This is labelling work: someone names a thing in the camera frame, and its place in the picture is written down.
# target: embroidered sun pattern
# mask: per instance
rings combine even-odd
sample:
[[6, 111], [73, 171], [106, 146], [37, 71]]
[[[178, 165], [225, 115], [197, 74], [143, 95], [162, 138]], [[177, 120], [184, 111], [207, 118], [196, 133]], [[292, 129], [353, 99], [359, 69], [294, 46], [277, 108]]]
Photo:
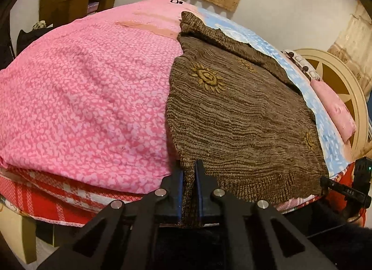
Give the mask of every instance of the embroidered sun pattern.
[[195, 72], [191, 76], [199, 77], [199, 84], [204, 88], [212, 92], [221, 93], [226, 90], [226, 84], [222, 82], [223, 78], [217, 74], [216, 71], [212, 71], [210, 68], [205, 68], [202, 64], [196, 63], [192, 70]]
[[256, 73], [256, 70], [249, 61], [242, 58], [238, 58], [238, 61], [240, 61], [251, 73]]

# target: cream headboard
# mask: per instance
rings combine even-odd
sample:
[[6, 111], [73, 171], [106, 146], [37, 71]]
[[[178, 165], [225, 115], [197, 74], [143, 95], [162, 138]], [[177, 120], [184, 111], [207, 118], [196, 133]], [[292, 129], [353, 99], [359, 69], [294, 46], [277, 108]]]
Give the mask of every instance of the cream headboard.
[[337, 57], [317, 49], [296, 50], [345, 103], [356, 123], [350, 138], [353, 159], [359, 156], [368, 138], [368, 111], [363, 91], [349, 68]]

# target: black fur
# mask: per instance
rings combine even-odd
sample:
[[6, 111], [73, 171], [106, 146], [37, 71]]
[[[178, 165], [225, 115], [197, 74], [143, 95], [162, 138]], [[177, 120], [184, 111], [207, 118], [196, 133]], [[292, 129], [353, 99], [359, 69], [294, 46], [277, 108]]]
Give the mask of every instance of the black fur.
[[[306, 236], [343, 224], [327, 201], [319, 200], [287, 215]], [[372, 230], [355, 224], [312, 237], [311, 242], [339, 270], [370, 270]], [[224, 253], [220, 227], [203, 229], [160, 228], [153, 269], [223, 270]]]

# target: white wall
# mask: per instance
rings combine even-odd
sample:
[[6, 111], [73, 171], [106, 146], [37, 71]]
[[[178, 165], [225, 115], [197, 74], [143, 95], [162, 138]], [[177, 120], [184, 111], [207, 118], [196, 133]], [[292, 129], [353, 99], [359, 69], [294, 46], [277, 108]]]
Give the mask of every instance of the white wall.
[[[372, 185], [371, 185], [368, 195], [372, 196]], [[372, 207], [367, 209], [365, 227], [372, 229]]]
[[10, 11], [10, 38], [14, 51], [19, 31], [30, 32], [38, 21], [39, 0], [17, 0]]
[[[141, 0], [116, 0], [115, 6]], [[235, 13], [203, 0], [184, 0], [255, 31], [277, 48], [327, 50], [347, 26], [357, 0], [241, 0]], [[20, 29], [29, 32], [38, 20], [38, 0], [18, 0], [10, 12], [15, 45]]]

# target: pink patterned comforter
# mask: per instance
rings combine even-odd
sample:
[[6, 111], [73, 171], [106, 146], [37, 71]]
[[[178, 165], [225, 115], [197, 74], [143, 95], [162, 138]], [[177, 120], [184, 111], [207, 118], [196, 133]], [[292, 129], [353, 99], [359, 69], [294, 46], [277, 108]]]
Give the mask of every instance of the pink patterned comforter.
[[0, 71], [0, 166], [148, 193], [169, 174], [165, 104], [182, 11], [148, 0], [59, 27]]

